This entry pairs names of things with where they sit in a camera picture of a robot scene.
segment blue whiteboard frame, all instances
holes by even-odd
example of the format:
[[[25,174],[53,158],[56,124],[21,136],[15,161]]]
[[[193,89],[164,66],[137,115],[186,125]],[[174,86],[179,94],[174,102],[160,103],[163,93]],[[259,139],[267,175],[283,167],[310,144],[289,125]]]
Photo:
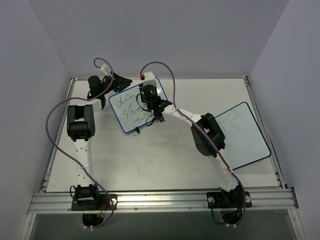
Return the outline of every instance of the blue whiteboard frame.
[[[271,156],[271,151],[270,151],[270,148],[269,148],[269,146],[268,146],[268,144],[267,144],[267,141],[266,141],[266,139],[265,139],[265,137],[264,137],[264,135],[263,135],[263,133],[262,133],[262,131],[261,131],[261,129],[260,129],[257,121],[256,121],[256,118],[255,118],[253,112],[251,111],[251,108],[250,108],[249,104],[248,104],[246,101],[243,101],[243,102],[239,103],[238,105],[230,108],[229,110],[227,110],[227,111],[219,114],[218,116],[215,117],[215,119],[218,118],[218,117],[220,117],[221,115],[223,115],[223,114],[231,111],[232,109],[238,107],[238,106],[241,105],[241,104],[246,104],[246,105],[247,105],[247,107],[248,107],[248,109],[249,109],[249,111],[250,111],[250,113],[251,113],[251,116],[252,116],[252,118],[253,118],[253,120],[254,120],[254,122],[255,122],[255,124],[256,124],[256,127],[259,129],[259,132],[260,132],[260,134],[261,134],[261,136],[262,136],[262,138],[263,138],[263,141],[264,141],[264,143],[265,143],[265,146],[266,146],[267,149],[269,150],[269,155],[264,156],[264,157],[262,157],[262,158],[260,158],[260,159],[258,159],[258,160],[255,160],[255,161],[251,161],[251,162],[249,162],[249,163],[247,163],[247,164],[244,164],[244,165],[235,167],[235,168],[233,168],[233,170],[240,169],[240,168],[242,168],[242,167],[245,167],[245,166],[247,166],[247,165],[250,165],[250,164],[253,164],[253,163],[255,163],[255,162],[261,161],[261,160],[263,160],[263,159],[269,158],[269,157]]]
[[[164,88],[162,87],[162,84],[161,84],[160,79],[159,79],[158,77],[156,77],[156,79],[157,79],[157,80],[159,81],[159,83],[160,83],[160,87],[162,88],[162,91],[163,91],[163,94],[164,94],[164,96],[165,96],[165,99],[168,100],[167,95],[166,95],[166,92],[165,92]],[[122,93],[124,93],[124,92],[126,92],[126,91],[128,91],[128,90],[130,90],[130,89],[136,88],[136,87],[139,86],[140,84],[134,85],[134,86],[129,87],[129,88],[127,88],[127,89],[125,89],[125,90],[123,90],[123,91],[121,91],[121,92],[118,92],[118,93],[116,93],[116,94],[113,94],[113,95],[110,96],[109,99],[108,99],[109,104],[110,104],[110,106],[111,106],[111,108],[112,108],[112,110],[113,110],[113,112],[114,112],[114,115],[115,115],[115,117],[116,117],[116,119],[117,119],[117,121],[118,121],[118,123],[119,123],[119,125],[120,125],[120,127],[121,127],[121,129],[122,129],[122,131],[123,131],[125,134],[132,133],[132,132],[135,131],[135,129],[132,129],[132,130],[130,130],[130,131],[125,131],[125,130],[124,130],[124,128],[122,127],[122,125],[121,125],[121,123],[120,123],[120,120],[119,120],[119,118],[118,118],[118,116],[117,116],[117,113],[116,113],[113,105],[112,105],[111,102],[110,102],[110,99],[111,99],[112,97],[114,97],[114,96],[116,96],[116,95],[119,95],[119,94],[122,94]],[[151,123],[151,121],[152,121],[152,120],[147,121],[147,122],[141,124],[140,126],[137,126],[137,128],[141,128],[141,127],[143,127],[144,125],[146,125],[146,124],[148,124],[148,123]]]

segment robotic manipulator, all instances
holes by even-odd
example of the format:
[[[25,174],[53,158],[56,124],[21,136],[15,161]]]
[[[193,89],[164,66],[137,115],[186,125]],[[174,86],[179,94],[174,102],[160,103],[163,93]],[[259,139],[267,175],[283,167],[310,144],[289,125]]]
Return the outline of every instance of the robotic manipulator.
[[[120,92],[130,86],[132,80],[114,75],[112,86],[106,92],[110,91]],[[239,205],[240,196],[243,190],[235,178],[235,176],[227,169],[222,159],[217,155],[215,149],[210,145],[209,141],[204,135],[184,116],[182,116],[173,106],[173,103],[161,99],[157,93],[156,79],[152,72],[146,72],[140,77],[143,83],[140,84],[140,97],[149,112],[153,114],[153,118],[160,122],[174,122],[180,126],[191,130],[195,146],[197,150],[204,156],[208,156],[213,165],[216,176],[218,177],[219,186],[221,188],[221,201],[226,208]],[[105,76],[100,80],[98,76],[91,76],[88,79],[90,91],[87,98],[92,99],[98,96],[109,86],[111,76]],[[104,95],[88,101],[84,105],[70,105],[67,109],[67,133],[72,139],[76,157],[83,167],[94,178],[93,163],[91,156],[92,137],[95,135],[95,119],[94,113],[101,111],[106,104]],[[191,118],[197,125],[202,128],[209,138],[213,141],[223,156],[225,154],[225,135],[219,127],[215,117],[207,113],[205,115],[195,114],[186,110],[180,111]],[[93,201],[100,201],[101,196],[97,185],[93,182],[83,171],[82,167],[78,165],[78,182],[75,188],[74,200],[81,204],[82,200],[86,201],[88,198]]]

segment screw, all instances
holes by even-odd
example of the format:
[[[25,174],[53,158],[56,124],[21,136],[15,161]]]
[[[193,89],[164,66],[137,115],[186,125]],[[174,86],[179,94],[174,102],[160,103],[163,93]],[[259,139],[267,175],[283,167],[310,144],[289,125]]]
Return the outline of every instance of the screw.
[[[246,203],[250,203],[251,202],[251,198],[249,196],[245,196],[245,202]]]
[[[115,206],[115,205],[117,204],[117,199],[112,198],[111,200],[112,200],[113,206]]]
[[[213,196],[208,197],[208,203],[214,203],[215,202],[215,198]]]

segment white table surface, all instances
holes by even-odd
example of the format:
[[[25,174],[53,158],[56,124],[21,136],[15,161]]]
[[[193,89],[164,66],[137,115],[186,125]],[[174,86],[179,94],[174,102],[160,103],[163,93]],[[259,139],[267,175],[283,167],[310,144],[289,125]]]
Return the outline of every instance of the white table surface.
[[[169,101],[173,84],[161,79]],[[73,97],[87,96],[87,81],[75,81]],[[243,79],[178,79],[176,104],[197,114],[217,116],[235,105],[252,103]],[[70,104],[83,104],[73,100]],[[208,158],[201,155],[192,133],[170,122],[156,121],[150,127],[125,134],[108,101],[95,113],[96,133],[92,139],[92,161],[95,178],[109,191],[187,190],[218,188],[215,171]],[[76,156],[64,123],[59,146]],[[77,185],[77,165],[62,153],[56,153],[47,192],[68,192]],[[245,187],[276,187],[278,181],[269,158],[234,171]]]

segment metal frame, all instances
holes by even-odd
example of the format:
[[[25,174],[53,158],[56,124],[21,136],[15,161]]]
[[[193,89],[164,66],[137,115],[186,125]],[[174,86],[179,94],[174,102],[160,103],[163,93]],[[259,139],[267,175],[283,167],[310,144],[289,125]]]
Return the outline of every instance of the metal frame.
[[[248,211],[256,210],[287,210],[290,217],[293,230],[298,240],[304,240],[305,235],[298,216],[298,203],[294,189],[287,189],[275,151],[269,137],[268,131],[261,119],[260,113],[253,99],[248,77],[243,77],[253,110],[257,117],[258,124],[261,128],[267,144],[271,150],[271,163],[274,172],[278,176],[279,187],[255,187],[246,188],[250,192],[252,208]],[[71,97],[75,81],[83,81],[84,78],[72,78],[67,93],[67,98]],[[57,132],[55,142],[60,141],[63,125],[66,119],[66,110],[69,103],[64,106],[61,122]],[[22,230],[20,239],[29,239],[37,214],[79,214],[79,213],[97,213],[98,211],[71,211],[72,199],[68,192],[64,193],[46,193],[48,182],[50,179],[51,169],[56,156],[54,148],[48,163],[47,172],[43,180],[43,186],[40,193],[33,194],[30,206],[27,212],[27,218]],[[207,192],[219,191],[218,189],[202,189],[202,190],[172,190],[172,191],[122,191],[110,192],[118,195],[118,203],[116,213],[142,213],[142,212],[198,212],[209,211],[207,206]]]
[[[144,191],[144,192],[110,192],[117,194],[117,213],[135,212],[198,212],[209,211],[207,192],[218,189],[189,191]],[[293,189],[280,187],[246,188],[250,193],[251,210],[296,209],[297,201]],[[98,213],[95,211],[71,211],[72,199],[68,192],[35,193],[32,197],[28,214],[79,214]]]

